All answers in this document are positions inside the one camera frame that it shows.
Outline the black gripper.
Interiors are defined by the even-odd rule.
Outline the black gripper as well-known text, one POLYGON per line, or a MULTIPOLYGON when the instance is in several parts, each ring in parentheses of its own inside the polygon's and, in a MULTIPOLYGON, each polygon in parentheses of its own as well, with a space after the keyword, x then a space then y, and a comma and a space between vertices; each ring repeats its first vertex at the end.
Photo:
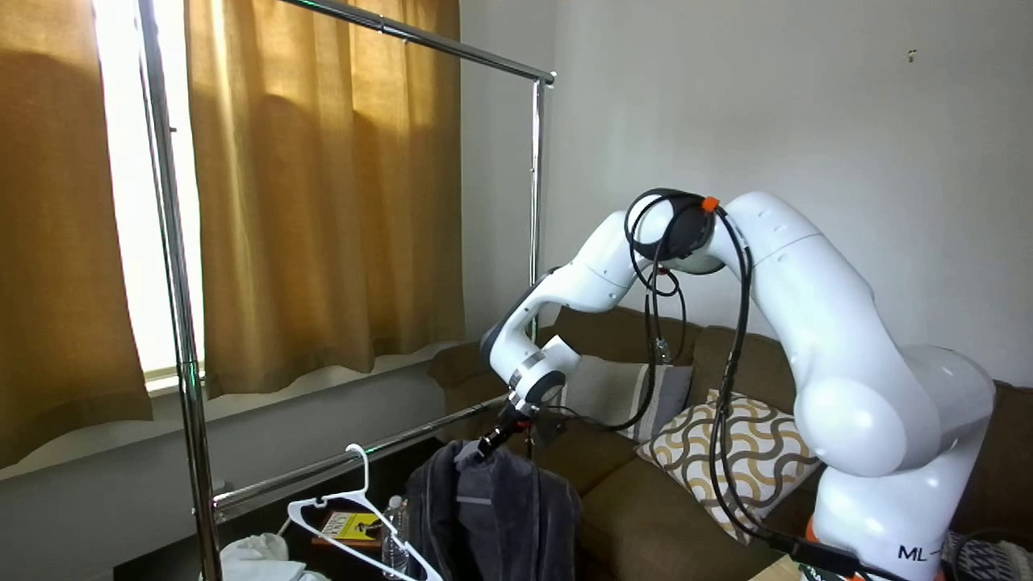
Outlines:
POLYGON ((521 440, 529 453, 544 442, 544 414, 542 409, 517 409, 504 408, 483 440, 474 444, 474 462, 486 462, 498 450, 504 450, 513 436, 521 440))

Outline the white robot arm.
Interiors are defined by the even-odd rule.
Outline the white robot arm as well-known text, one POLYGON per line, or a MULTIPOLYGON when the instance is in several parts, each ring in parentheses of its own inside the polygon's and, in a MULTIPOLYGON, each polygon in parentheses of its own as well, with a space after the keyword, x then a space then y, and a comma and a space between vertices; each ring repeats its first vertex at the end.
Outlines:
POLYGON ((822 462, 809 528, 831 567, 937 581, 995 381, 958 351, 896 344, 861 274, 771 194, 718 202, 651 188, 611 213, 483 336, 483 357, 509 389, 506 417, 529 417, 575 368, 567 342, 529 336, 539 309, 602 314, 651 265, 729 268, 778 332, 798 387, 795 423, 822 462))

